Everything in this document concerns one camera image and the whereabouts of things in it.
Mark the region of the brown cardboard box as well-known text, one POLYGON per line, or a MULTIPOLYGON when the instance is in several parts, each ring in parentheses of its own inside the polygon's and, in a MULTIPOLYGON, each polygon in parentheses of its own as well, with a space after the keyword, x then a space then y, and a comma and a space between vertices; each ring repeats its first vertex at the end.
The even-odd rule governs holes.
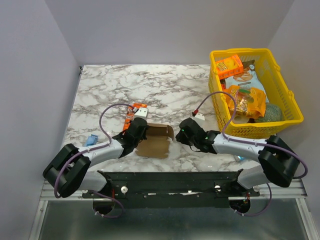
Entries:
POLYGON ((165 159, 169 154, 170 140, 174 140, 174 130, 170 125, 148 123, 146 139, 138 144, 135 154, 140 157, 165 159))

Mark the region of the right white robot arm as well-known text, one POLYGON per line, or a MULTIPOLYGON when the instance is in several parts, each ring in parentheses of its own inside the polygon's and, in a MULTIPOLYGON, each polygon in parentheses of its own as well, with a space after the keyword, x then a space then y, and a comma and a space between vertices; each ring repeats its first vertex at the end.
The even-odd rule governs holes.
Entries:
POLYGON ((282 188, 290 186, 300 164, 292 149, 278 136, 268 139, 234 137, 219 131, 205 131, 193 118, 179 124, 176 141, 194 146, 202 153, 229 154, 254 160, 258 166, 240 170, 230 183, 230 191, 241 196, 257 185, 273 183, 282 188))

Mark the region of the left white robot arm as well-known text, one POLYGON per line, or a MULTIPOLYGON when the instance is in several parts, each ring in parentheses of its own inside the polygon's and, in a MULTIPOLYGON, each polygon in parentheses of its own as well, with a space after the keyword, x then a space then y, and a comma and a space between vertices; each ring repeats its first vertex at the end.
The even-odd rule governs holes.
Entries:
POLYGON ((42 176, 54 188, 56 198, 67 198, 77 190, 93 190, 99 197, 107 197, 111 185, 101 173, 88 169, 133 152, 146 139, 147 129, 147 121, 137 117, 127 130, 113 136, 111 142, 81 148, 66 144, 44 169, 42 176))

